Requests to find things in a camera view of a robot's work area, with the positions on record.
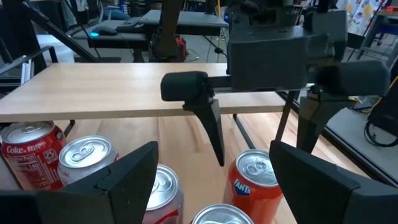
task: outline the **black desk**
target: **black desk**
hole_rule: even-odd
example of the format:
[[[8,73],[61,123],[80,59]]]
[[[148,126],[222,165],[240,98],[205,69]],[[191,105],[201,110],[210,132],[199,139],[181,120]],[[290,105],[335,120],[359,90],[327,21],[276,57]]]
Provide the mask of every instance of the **black desk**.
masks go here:
[[[93,29],[97,26],[107,26],[116,29],[124,21],[104,21],[99,24],[87,28],[86,31],[90,35]],[[148,41],[144,34],[127,34],[118,33],[114,36],[99,35],[97,37],[90,36],[92,43],[96,48],[111,48],[111,49],[134,49],[148,51]],[[81,30],[72,36],[74,39],[87,40],[87,35]],[[91,41],[88,41],[89,47],[94,47]]]
[[[147,34],[156,31],[159,26],[160,10],[150,10],[139,21],[139,24],[144,24],[144,30]],[[180,12],[178,17],[178,26],[175,31],[176,34],[187,35],[220,35],[221,28],[228,28],[222,18],[215,15],[205,14],[204,12]]]

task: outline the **pull tab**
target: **pull tab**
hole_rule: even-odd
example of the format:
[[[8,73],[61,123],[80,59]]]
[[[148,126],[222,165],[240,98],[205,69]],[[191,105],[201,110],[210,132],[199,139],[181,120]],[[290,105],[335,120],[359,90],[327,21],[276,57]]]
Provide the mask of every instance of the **pull tab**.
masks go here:
[[[94,149],[94,146],[90,144],[85,144],[79,149],[78,152],[72,154],[72,160],[74,162],[78,162],[93,153]]]
[[[242,222],[236,220],[230,220],[228,222],[216,222],[216,221],[205,221],[203,224],[242,224]]]
[[[22,132],[23,133],[32,133],[34,131],[39,130],[40,128],[42,128],[42,127],[40,127],[40,126],[36,126],[36,127],[35,126],[28,126],[28,127],[25,127]]]
[[[152,187],[151,193],[154,193],[158,189],[158,187],[159,187],[159,181],[157,179],[155,179],[154,186]]]
[[[259,175],[267,171],[267,164],[264,162],[251,162],[246,166],[246,170],[250,175]]]
[[[165,192],[172,188],[172,180],[167,178],[155,178],[154,186],[152,187],[152,193],[154,192]]]

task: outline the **fanta logo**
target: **fanta logo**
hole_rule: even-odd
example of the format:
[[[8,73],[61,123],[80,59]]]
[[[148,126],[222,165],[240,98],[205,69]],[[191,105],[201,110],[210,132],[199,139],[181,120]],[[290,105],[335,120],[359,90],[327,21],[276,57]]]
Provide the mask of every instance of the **fanta logo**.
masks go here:
[[[240,183],[238,179],[234,182],[235,191],[238,195],[249,195],[250,194],[250,187],[246,184]]]

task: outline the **light wood board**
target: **light wood board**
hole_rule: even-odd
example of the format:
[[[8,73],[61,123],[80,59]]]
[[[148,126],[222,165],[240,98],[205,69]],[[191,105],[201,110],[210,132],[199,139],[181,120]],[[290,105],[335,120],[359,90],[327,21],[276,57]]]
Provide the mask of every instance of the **light wood board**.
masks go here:
[[[239,117],[257,148],[268,150],[270,141],[275,138],[280,115],[281,113],[259,113]],[[79,120],[76,121],[76,126],[67,140],[91,134],[106,136],[118,149],[120,156],[125,156],[148,141],[158,141],[159,163],[171,167],[182,184],[185,194],[183,223],[188,224],[203,207],[221,202],[228,166],[240,152],[248,148],[232,116],[223,115],[222,122],[227,165],[225,167],[218,165],[208,136],[194,116]],[[65,128],[68,122],[62,121],[57,124]],[[297,117],[291,114],[282,140],[294,146],[296,133]],[[365,175],[323,138],[318,140],[313,154]],[[296,222],[290,208],[283,199],[273,224],[294,223]]]
[[[0,100],[0,122],[191,115],[183,102],[164,102],[160,81],[169,72],[225,75],[222,63],[54,64]],[[280,112],[274,92],[216,95],[221,113]]]

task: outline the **orange can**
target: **orange can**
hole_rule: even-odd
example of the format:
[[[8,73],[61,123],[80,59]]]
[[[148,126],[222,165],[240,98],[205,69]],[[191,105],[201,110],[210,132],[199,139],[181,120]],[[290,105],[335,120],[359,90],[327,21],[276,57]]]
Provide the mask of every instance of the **orange can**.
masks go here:
[[[271,224],[282,197],[268,152],[244,151],[229,167],[223,203],[241,209],[255,224]]]

